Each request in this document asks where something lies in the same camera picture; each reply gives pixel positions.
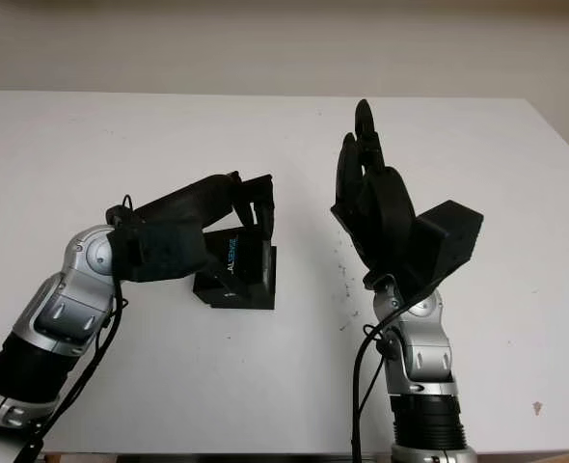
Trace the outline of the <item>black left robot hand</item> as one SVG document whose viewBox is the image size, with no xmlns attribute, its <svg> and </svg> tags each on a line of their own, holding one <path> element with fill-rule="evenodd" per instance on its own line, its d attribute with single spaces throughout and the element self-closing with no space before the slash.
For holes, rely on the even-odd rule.
<svg viewBox="0 0 569 463">
<path fill-rule="evenodd" d="M 114 205 L 105 212 L 105 220 L 117 226 L 192 219 L 206 228 L 234 212 L 243 226 L 257 227 L 261 237 L 269 241 L 274 230 L 274 209 L 270 175 L 243 180 L 234 171 L 205 177 L 139 208 Z"/>
</svg>

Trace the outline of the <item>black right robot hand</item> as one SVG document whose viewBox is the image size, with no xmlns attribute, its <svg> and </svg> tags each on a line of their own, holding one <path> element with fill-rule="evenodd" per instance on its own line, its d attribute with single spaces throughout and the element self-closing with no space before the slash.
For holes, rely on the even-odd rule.
<svg viewBox="0 0 569 463">
<path fill-rule="evenodd" d="M 355 109 L 355 131 L 342 141 L 331 212 L 368 269 L 365 287 L 377 290 L 393 280 L 404 259 L 415 211 L 401 175 L 385 163 L 365 99 Z"/>
</svg>

